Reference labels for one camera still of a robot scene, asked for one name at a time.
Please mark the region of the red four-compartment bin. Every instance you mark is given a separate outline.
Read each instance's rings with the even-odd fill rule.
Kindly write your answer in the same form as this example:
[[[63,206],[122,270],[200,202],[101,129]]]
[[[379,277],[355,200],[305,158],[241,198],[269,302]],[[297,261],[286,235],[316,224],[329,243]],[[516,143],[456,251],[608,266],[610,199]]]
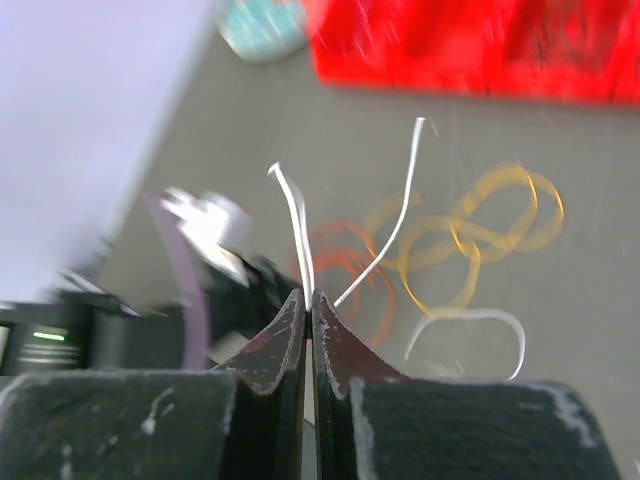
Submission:
[[[636,1],[332,1],[311,50],[328,84],[639,105]]]

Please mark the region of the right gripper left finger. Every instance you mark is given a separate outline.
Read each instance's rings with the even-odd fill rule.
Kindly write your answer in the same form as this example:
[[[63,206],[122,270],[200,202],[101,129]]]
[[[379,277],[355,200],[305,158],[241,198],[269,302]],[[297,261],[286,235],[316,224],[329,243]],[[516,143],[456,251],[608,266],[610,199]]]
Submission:
[[[221,479],[300,477],[305,321],[304,295],[294,290],[274,319],[217,368],[236,381]]]

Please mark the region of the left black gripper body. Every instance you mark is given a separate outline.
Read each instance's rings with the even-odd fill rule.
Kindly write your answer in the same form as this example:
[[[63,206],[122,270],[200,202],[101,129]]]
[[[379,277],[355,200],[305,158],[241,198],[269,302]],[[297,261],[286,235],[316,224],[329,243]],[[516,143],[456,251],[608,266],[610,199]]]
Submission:
[[[210,348],[233,332],[252,339],[274,319],[295,289],[295,281],[266,257],[240,260],[248,274],[248,286],[216,267],[206,267],[210,280],[204,288],[210,316]]]

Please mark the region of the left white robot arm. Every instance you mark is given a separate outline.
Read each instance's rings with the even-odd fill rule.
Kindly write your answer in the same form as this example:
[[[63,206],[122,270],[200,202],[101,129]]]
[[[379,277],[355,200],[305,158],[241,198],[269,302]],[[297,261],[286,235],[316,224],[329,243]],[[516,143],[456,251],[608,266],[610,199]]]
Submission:
[[[207,369],[216,343],[231,333],[250,339],[276,316],[299,283],[268,259],[242,259],[242,285],[213,266],[205,268],[198,298],[203,315],[182,301],[135,311],[93,284],[58,291],[51,303],[1,308],[1,373],[74,369]]]

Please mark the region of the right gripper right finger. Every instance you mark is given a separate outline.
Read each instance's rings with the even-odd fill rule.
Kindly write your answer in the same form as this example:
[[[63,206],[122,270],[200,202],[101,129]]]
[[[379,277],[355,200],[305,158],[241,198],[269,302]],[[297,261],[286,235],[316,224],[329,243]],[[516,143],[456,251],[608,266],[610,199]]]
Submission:
[[[322,291],[313,294],[310,332],[318,477],[377,479],[375,433],[363,412],[364,387],[369,381],[408,377],[347,327]]]

